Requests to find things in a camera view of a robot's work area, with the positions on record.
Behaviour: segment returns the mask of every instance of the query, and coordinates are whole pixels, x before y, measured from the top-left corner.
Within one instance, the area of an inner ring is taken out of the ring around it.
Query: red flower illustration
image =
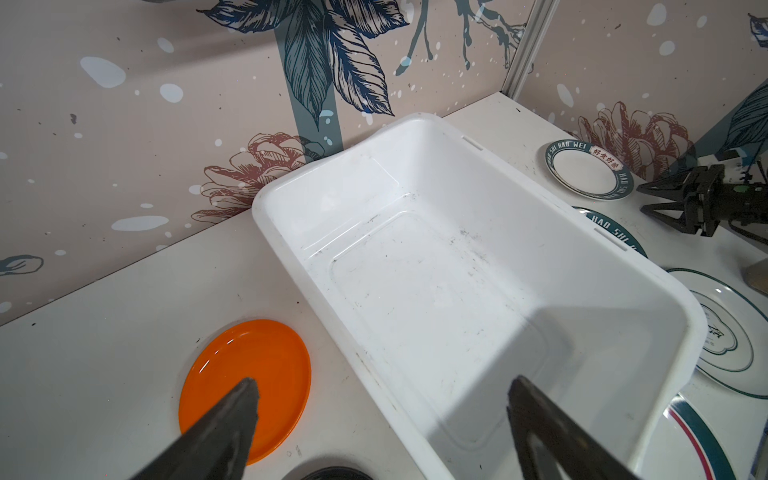
[[[200,192],[216,210],[200,210],[192,218],[219,223],[244,212],[264,185],[324,155],[322,145],[303,137],[258,134],[250,139],[247,151],[230,158],[234,170],[216,165],[204,169],[210,182]]]
[[[636,110],[629,118],[627,106],[621,101],[613,111],[601,110],[592,124],[579,117],[578,126],[577,137],[610,151],[648,181],[659,178],[694,145],[688,139],[688,130],[677,123],[674,115],[660,113],[651,117]]]

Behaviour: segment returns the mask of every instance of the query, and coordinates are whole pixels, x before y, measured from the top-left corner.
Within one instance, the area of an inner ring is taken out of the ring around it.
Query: blue branch illustration
[[[520,45],[520,40],[525,31],[525,24],[523,25],[510,25],[504,20],[504,16],[495,10],[485,7],[485,3],[482,0],[478,0],[478,11],[472,11],[472,7],[469,6],[469,0],[455,0],[457,15],[463,17],[464,31],[462,33],[462,54],[464,56],[464,66],[467,70],[472,66],[472,63],[467,57],[467,47],[472,45],[472,37],[469,34],[470,18],[479,23],[483,27],[496,34],[498,44],[504,47],[504,66],[509,68],[511,64],[510,49]],[[427,56],[429,60],[432,60],[432,52],[429,50],[429,41],[427,40],[427,14],[429,12],[429,0],[422,2],[422,10],[419,14],[419,21],[416,24],[416,30],[413,33],[411,39],[411,46],[408,50],[408,58],[413,58],[413,52],[416,47],[416,43],[419,40],[419,36],[424,32],[424,42],[427,47]],[[498,21],[501,25],[491,25],[489,22]],[[400,65],[395,75],[401,75],[410,66],[410,62],[407,65]]]
[[[413,51],[416,50],[416,42],[419,41],[419,36],[422,34],[422,30],[424,31],[424,42],[427,46],[427,56],[429,57],[429,60],[432,60],[432,51],[429,50],[429,40],[427,40],[427,13],[429,12],[429,0],[422,0],[422,10],[421,13],[419,13],[419,21],[416,22],[416,31],[413,33],[413,38],[411,38],[411,47],[408,49],[408,58],[413,58]],[[410,66],[410,62],[407,65],[403,65],[402,63],[398,66],[397,70],[395,71],[395,76],[400,76],[404,71],[408,70],[408,66]]]

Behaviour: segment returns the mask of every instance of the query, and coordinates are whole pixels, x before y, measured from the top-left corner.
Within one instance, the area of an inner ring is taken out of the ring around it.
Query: red stripe
[[[686,422],[680,418],[677,412],[675,412],[673,409],[669,409],[669,413],[672,415],[672,418],[675,419],[675,421],[679,423],[681,427],[683,427],[683,432],[685,432],[685,435],[688,436],[690,443],[693,444],[694,448],[696,449],[696,453],[699,455],[699,460],[701,460],[701,466],[704,468],[704,474],[707,476],[707,480],[714,480],[714,475],[712,475],[712,468],[710,467],[710,463],[707,461],[707,457],[704,456],[704,452],[701,450],[701,445],[699,445],[699,441],[694,436],[694,433],[690,430]]]

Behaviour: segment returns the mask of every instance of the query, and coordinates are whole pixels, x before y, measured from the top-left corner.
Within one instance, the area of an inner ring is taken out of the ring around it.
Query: floral wallpaper
[[[646,180],[768,158],[768,6],[561,2],[519,101]]]
[[[0,324],[245,211],[264,184],[396,118],[447,115],[498,91],[530,6],[10,5]]]

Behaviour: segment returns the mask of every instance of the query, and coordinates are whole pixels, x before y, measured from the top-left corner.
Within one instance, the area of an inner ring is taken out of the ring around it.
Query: green-rimmed plate
[[[668,272],[694,294],[709,333],[697,368],[744,395],[768,399],[768,317],[725,282],[685,268]]]
[[[682,395],[672,399],[656,424],[641,474],[643,478],[736,480],[715,435]]]
[[[547,147],[547,168],[560,183],[595,200],[618,200],[632,193],[632,173],[610,152],[578,140]]]
[[[574,208],[577,211],[583,213],[589,220],[592,220],[597,225],[611,232],[616,238],[626,243],[627,246],[630,247],[632,250],[636,250],[640,255],[642,255],[645,258],[648,258],[648,255],[645,253],[645,250],[643,250],[643,247],[641,247],[640,243],[637,242],[637,239],[632,235],[632,233],[629,233],[629,230],[622,227],[620,223],[618,223],[617,221],[613,220],[610,217],[606,217],[600,212],[589,210],[588,208],[583,208],[583,207],[574,207]]]

